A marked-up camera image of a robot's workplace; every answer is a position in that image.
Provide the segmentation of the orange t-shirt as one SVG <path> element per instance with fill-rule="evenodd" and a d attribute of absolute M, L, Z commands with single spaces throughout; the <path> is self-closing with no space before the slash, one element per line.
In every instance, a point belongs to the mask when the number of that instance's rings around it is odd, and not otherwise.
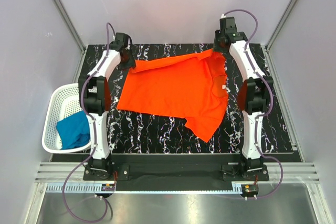
<path fill-rule="evenodd" d="M 207 143 L 228 105 L 226 59 L 211 49 L 162 59 L 136 61 L 118 110 L 185 119 L 185 127 Z"/>

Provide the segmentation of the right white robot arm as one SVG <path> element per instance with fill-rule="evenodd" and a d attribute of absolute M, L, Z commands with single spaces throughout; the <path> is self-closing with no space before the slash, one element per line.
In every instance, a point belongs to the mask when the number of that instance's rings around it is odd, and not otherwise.
<path fill-rule="evenodd" d="M 262 122 L 269 111 L 268 106 L 273 105 L 273 80 L 257 65 L 245 35 L 238 32 L 225 34 L 216 30 L 214 51 L 222 52 L 225 49 L 235 60 L 243 79 L 237 98 L 244 118 L 244 143 L 241 152 L 247 160 L 260 159 Z"/>

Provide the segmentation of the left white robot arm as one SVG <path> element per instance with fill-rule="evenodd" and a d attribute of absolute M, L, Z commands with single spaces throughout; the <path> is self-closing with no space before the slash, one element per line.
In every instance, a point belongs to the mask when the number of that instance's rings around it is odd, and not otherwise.
<path fill-rule="evenodd" d="M 78 81 L 79 101 L 85 112 L 90 131 L 90 157 L 107 159 L 110 155 L 107 141 L 107 114 L 111 106 L 109 78 L 115 69 L 135 67 L 131 51 L 132 39 L 115 40 L 103 51 L 97 65 Z"/>

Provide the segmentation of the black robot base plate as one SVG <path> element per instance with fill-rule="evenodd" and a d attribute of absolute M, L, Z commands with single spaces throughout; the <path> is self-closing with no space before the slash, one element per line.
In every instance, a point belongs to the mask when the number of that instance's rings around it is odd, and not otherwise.
<path fill-rule="evenodd" d="M 256 187 L 269 181 L 266 165 L 254 161 L 249 169 L 239 154 L 113 154 L 104 168 L 98 164 L 85 166 L 84 180 L 200 189 L 218 189 L 224 183 Z"/>

